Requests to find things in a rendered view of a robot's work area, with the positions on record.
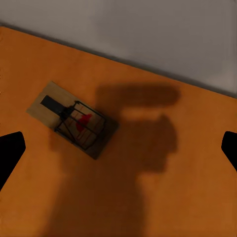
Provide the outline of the mousetrap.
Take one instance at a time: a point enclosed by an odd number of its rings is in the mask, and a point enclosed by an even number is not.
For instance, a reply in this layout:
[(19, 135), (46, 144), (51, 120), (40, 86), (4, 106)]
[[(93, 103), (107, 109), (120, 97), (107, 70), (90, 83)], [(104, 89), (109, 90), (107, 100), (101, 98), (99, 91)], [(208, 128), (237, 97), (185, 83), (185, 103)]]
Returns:
[(52, 81), (26, 112), (95, 160), (120, 126)]

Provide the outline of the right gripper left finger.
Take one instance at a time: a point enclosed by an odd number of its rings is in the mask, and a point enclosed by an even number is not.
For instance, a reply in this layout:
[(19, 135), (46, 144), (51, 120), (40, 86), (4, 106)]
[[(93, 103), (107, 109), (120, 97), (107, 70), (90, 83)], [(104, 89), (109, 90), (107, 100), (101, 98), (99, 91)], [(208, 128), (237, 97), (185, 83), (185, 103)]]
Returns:
[(0, 137), (0, 190), (26, 150), (21, 131)]

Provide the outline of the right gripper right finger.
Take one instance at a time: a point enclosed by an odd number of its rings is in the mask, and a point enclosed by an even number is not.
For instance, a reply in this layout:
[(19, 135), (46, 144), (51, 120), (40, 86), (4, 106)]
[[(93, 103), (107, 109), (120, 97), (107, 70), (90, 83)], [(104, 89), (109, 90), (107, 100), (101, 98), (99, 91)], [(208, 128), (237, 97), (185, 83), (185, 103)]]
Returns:
[(237, 171), (237, 133), (226, 131), (221, 148)]

